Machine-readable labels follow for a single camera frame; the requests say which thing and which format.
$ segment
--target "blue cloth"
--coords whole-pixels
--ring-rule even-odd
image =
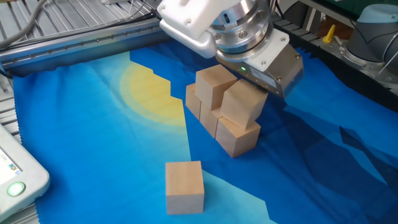
[[[186,107],[188,151],[185,138],[164,140],[183,135],[115,103],[126,54],[16,77],[22,143],[52,179],[36,201],[41,224],[398,223],[398,114],[300,53],[305,78],[285,101],[269,95],[257,147],[236,159]],[[129,59],[182,100],[195,72],[217,64],[176,42]],[[153,151],[140,150],[148,144]],[[202,162],[205,212],[167,216],[164,163],[185,160]]]

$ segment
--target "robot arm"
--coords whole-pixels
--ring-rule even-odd
[[[273,29],[266,0],[163,0],[157,10],[174,39],[280,97],[303,76],[301,57],[289,35]]]
[[[224,11],[240,0],[163,0],[157,10],[163,17],[160,27],[174,39],[205,58],[216,55],[213,34],[207,29]]]

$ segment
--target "wooden cube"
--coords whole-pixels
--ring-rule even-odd
[[[226,118],[220,118],[216,140],[232,158],[235,158],[256,146],[260,129],[256,122],[244,130]]]
[[[224,93],[221,115],[243,129],[260,116],[268,92],[245,80],[239,80]]]
[[[187,86],[187,93],[185,94],[185,106],[195,115],[196,118],[200,118],[200,106],[201,101],[195,95],[196,84]]]
[[[200,161],[166,163],[167,214],[202,213],[205,188]]]
[[[220,108],[212,111],[205,105],[200,108],[200,122],[213,138],[216,137],[217,122],[220,117]]]
[[[225,90],[238,79],[224,66],[216,65],[197,72],[196,96],[210,110],[221,106]]]

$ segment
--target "yellow object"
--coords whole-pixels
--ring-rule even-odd
[[[185,130],[183,103],[171,96],[170,81],[155,75],[147,67],[132,63],[119,84],[124,102],[142,118],[155,121],[152,128],[155,128],[154,125],[166,124]]]
[[[333,38],[333,34],[335,33],[335,29],[336,29],[336,25],[332,25],[332,27],[329,30],[328,35],[326,35],[326,37],[323,38],[322,41],[324,41],[325,43],[330,43],[332,38]]]

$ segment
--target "green indicator light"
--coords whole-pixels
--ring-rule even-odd
[[[25,191],[25,184],[22,182],[13,183],[7,189],[7,193],[13,197],[22,194],[24,191]]]

